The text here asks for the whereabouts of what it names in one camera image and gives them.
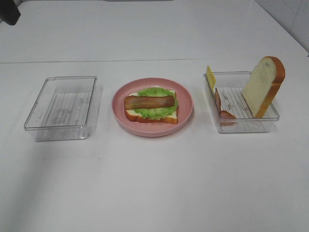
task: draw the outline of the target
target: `pink plate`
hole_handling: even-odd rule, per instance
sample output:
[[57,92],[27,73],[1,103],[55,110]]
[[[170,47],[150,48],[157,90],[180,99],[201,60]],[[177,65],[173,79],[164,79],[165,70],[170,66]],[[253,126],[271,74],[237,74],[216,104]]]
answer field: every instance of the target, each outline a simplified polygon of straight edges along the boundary
[[[131,122],[126,118],[125,97],[141,89],[155,86],[176,91],[179,102],[177,124]],[[144,78],[129,82],[116,92],[112,100],[112,111],[120,126],[125,130],[140,136],[159,137],[179,130],[189,120],[193,111],[193,100],[189,91],[177,82],[163,78]]]

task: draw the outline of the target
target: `bacon strip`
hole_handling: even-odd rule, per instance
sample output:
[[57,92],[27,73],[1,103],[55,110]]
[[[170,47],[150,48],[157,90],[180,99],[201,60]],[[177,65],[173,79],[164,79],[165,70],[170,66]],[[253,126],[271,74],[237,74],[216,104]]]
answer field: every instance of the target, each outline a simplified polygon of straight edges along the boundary
[[165,97],[146,97],[146,96],[127,96],[125,97],[125,109],[152,109],[159,107],[169,107],[175,104],[173,96]]

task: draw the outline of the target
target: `sandwich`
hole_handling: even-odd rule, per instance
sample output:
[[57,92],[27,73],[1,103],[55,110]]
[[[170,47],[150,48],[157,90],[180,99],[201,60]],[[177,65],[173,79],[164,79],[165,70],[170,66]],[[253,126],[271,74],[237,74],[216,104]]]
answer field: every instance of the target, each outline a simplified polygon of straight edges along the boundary
[[150,87],[125,97],[125,115],[132,122],[177,124],[178,101],[174,90]]

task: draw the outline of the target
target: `container rim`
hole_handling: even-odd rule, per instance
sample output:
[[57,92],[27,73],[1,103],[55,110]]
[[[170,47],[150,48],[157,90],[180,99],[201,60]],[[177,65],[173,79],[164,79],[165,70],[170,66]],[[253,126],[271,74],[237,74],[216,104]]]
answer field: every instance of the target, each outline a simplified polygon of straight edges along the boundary
[[[251,74],[250,71],[235,71],[235,72],[212,72],[213,74],[215,75],[223,75],[223,74],[226,74],[226,75],[233,75],[233,74]],[[213,90],[211,89],[210,85],[209,85],[209,82],[208,82],[208,79],[207,79],[207,76],[206,76],[206,73],[203,74],[203,76],[205,77],[205,80],[207,82],[207,85],[208,85],[208,88],[209,90],[211,91],[211,97],[213,99],[214,102],[215,101],[215,98],[214,98],[214,94],[213,94]],[[215,103],[216,105],[216,109],[217,109],[217,113],[218,113],[218,116],[220,118],[221,121],[223,122],[236,122],[236,121],[251,121],[251,120],[254,120],[254,121],[278,121],[280,119],[280,115],[279,113],[277,112],[276,108],[274,107],[274,105],[271,103],[269,106],[272,108],[272,110],[275,112],[275,114],[277,115],[277,117],[257,117],[257,118],[234,118],[234,119],[227,119],[227,118],[222,118],[220,116],[220,113],[219,113],[219,109],[218,109],[218,106],[217,104]]]
[[[36,105],[38,104],[39,102],[39,99],[40,99],[40,96],[42,95],[45,87],[46,87],[46,84],[47,82],[49,81],[55,81],[55,80],[69,80],[69,79],[94,79],[94,82],[93,82],[93,85],[92,85],[92,90],[91,90],[91,96],[90,96],[90,102],[89,102],[89,107],[88,107],[88,110],[87,110],[87,116],[86,116],[86,120],[85,120],[85,123],[82,124],[82,125],[70,125],[70,126],[52,126],[52,127],[27,127],[27,124],[29,123],[29,120],[33,114],[33,111],[36,107]],[[56,77],[48,77],[45,79],[44,83],[43,83],[43,86],[34,102],[34,105],[24,123],[24,130],[25,131],[37,131],[37,130],[50,130],[50,129],[71,129],[71,128],[83,128],[85,126],[87,126],[87,123],[88,123],[88,119],[89,119],[89,112],[90,112],[90,109],[91,109],[91,106],[93,104],[93,95],[94,95],[94,91],[95,91],[95,87],[96,87],[96,83],[97,83],[97,76],[95,75],[87,75],[87,76],[56,76]]]

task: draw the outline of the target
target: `black object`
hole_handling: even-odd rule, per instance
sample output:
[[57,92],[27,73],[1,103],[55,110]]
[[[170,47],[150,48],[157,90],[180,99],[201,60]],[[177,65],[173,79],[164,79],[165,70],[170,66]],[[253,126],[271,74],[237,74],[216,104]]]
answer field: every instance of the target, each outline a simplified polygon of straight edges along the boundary
[[0,18],[9,25],[15,25],[20,12],[13,0],[0,0]]

